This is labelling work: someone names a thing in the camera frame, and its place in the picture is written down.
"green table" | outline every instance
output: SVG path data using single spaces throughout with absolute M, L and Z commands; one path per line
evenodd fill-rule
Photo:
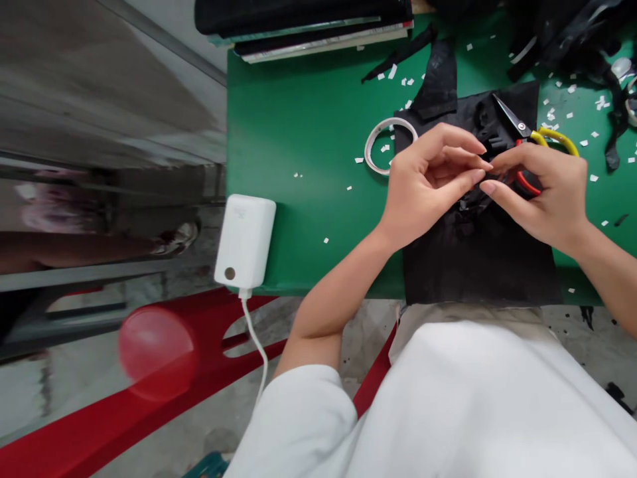
M 512 28 L 502 13 L 460 27 L 444 25 L 435 15 L 418 15 L 415 34 L 434 20 L 440 37 L 457 38 L 458 96 L 468 96 L 510 84 L 508 45 Z M 467 51 L 468 43 L 473 49 Z M 265 282 L 255 293 L 303 295 L 371 231 L 383 212 L 387 178 L 354 158 L 372 128 L 413 99 L 422 83 L 431 52 L 428 46 L 398 65 L 393 80 L 360 79 L 382 61 L 398 42 L 314 54 L 301 58 L 249 65 L 232 52 L 228 57 L 228 194 L 272 199 L 277 215 Z M 628 41 L 618 56 L 632 56 Z M 595 101 L 608 90 L 593 90 L 583 78 L 554 75 L 534 68 L 524 80 L 542 81 L 539 122 L 558 123 L 589 161 L 587 212 L 593 224 L 631 254 L 637 253 L 637 133 L 629 129 L 618 143 L 619 170 L 606 172 L 604 147 L 610 134 L 609 109 L 597 111 Z M 402 78 L 413 78 L 402 86 Z M 556 81 L 562 81 L 558 88 Z M 567 87 L 576 83 L 573 94 Z M 550 104 L 542 101 L 548 98 Z M 555 108 L 555 121 L 546 119 Z M 566 114 L 574 117 L 567 119 Z M 598 138 L 591 137 L 597 131 Z M 588 139 L 589 146 L 579 142 Z M 380 148 L 390 144 L 388 153 Z M 372 155 L 380 167 L 393 157 L 393 142 L 378 139 Z M 630 214 L 621 227 L 613 223 Z M 601 226 L 607 220 L 610 224 Z M 599 297 L 577 264 L 554 251 L 565 303 L 599 304 Z M 567 290 L 575 288 L 575 293 Z M 374 282 L 368 297 L 402 298 L 401 253 L 395 254 Z

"scissors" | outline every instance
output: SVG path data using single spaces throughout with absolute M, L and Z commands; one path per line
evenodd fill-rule
M 562 133 L 558 133 L 557 131 L 553 131 L 552 129 L 548 129 L 545 127 L 541 127 L 537 131 L 532 130 L 526 125 L 524 121 L 518 118 L 515 113 L 511 111 L 511 108 L 509 108 L 500 98 L 498 98 L 495 93 L 492 93 L 492 96 L 520 137 L 516 140 L 516 146 L 520 146 L 522 143 L 525 143 L 530 139 L 540 146 L 549 147 L 548 143 L 544 139 L 544 137 L 546 136 L 558 140 L 566 148 L 570 155 L 579 157 L 577 148 L 568 137 L 564 136 Z M 537 197 L 542 192 L 542 184 L 540 183 L 537 176 L 535 176 L 530 171 L 518 171 L 518 176 L 514 181 L 514 186 L 516 186 L 515 189 L 517 190 L 517 192 L 527 199 Z

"shoe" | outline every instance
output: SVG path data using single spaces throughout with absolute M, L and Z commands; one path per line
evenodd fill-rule
M 157 247 L 152 252 L 154 256 L 183 253 L 199 236 L 199 226 L 195 222 L 185 222 L 175 231 L 165 232 L 154 241 Z

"white paper scrap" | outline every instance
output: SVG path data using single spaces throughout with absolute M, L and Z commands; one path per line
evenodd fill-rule
M 396 66 L 396 63 L 394 63 L 394 64 L 391 66 L 391 71 L 389 72 L 389 75 L 388 75 L 388 78 L 389 78 L 390 80 L 393 80 L 394 75 L 396 75 L 396 70 L 397 70 L 397 69 L 398 69 L 398 67 Z

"tape roll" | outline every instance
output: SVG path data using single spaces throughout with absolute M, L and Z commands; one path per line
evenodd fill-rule
M 418 139 L 418 133 L 416 133 L 415 128 L 411 125 L 411 123 L 402 118 L 388 118 L 384 121 L 381 121 L 374 127 L 374 129 L 370 133 L 369 138 L 367 138 L 367 143 L 365 143 L 365 162 L 367 163 L 367 166 L 369 166 L 373 171 L 383 176 L 389 176 L 389 169 L 380 169 L 374 164 L 374 162 L 372 161 L 372 146 L 374 145 L 374 142 L 380 132 L 391 125 L 403 126 L 407 128 L 413 136 L 413 140 L 411 141 L 412 143 L 416 141 L 416 139 Z

